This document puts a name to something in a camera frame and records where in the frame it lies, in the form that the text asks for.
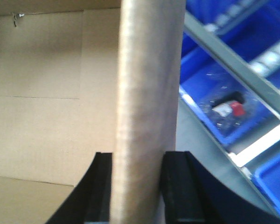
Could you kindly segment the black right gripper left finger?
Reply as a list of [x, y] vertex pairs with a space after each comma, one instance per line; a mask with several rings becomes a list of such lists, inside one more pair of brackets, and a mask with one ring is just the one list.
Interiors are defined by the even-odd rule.
[[110, 222], [112, 154], [97, 152], [85, 175], [48, 224], [108, 224]]

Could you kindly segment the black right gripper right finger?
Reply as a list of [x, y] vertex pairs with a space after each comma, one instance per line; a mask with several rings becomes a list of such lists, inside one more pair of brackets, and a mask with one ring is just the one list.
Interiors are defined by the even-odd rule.
[[213, 176], [190, 152], [162, 159], [162, 197], [167, 224], [280, 224]]

